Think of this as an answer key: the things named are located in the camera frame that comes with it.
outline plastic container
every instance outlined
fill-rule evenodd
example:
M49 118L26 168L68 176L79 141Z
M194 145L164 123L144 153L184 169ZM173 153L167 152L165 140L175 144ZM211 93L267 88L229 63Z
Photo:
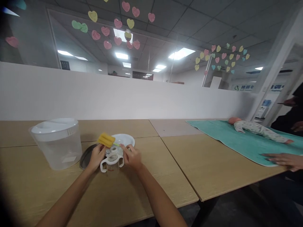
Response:
M66 169L80 160L82 148L77 120L44 121L29 131L53 170Z

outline yellow sponge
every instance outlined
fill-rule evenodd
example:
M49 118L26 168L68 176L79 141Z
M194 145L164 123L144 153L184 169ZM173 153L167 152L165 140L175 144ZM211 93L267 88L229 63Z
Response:
M105 132L102 133L98 139L98 143L103 144L104 146L110 148L115 142L115 137L107 135Z

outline infant mannequin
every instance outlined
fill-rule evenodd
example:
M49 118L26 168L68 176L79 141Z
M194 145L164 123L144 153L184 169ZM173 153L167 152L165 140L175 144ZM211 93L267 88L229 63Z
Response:
M294 142L293 140L287 139L255 122L244 121L241 118L231 117L228 119L228 123L233 125L235 127L235 130L238 132L245 133L244 130L246 130L278 143L290 144Z

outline baby onesie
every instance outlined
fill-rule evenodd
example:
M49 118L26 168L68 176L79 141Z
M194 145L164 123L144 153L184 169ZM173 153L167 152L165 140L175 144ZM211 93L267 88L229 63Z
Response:
M279 143L285 143L288 140L287 138L255 122L241 120L234 123L234 127L238 132L245 133L244 130L246 130Z

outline teal towel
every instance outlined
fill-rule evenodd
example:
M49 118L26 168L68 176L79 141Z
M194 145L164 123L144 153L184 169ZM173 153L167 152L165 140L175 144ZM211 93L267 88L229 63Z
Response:
M205 120L186 122L210 137L221 141L225 146L233 149L244 157L263 166L277 166L267 161L265 159L266 157L261 155L264 153L303 155L303 137L277 131L272 128L270 129L285 138L292 139L294 143L286 145L248 131L240 133L235 130L233 125L228 124L227 121Z

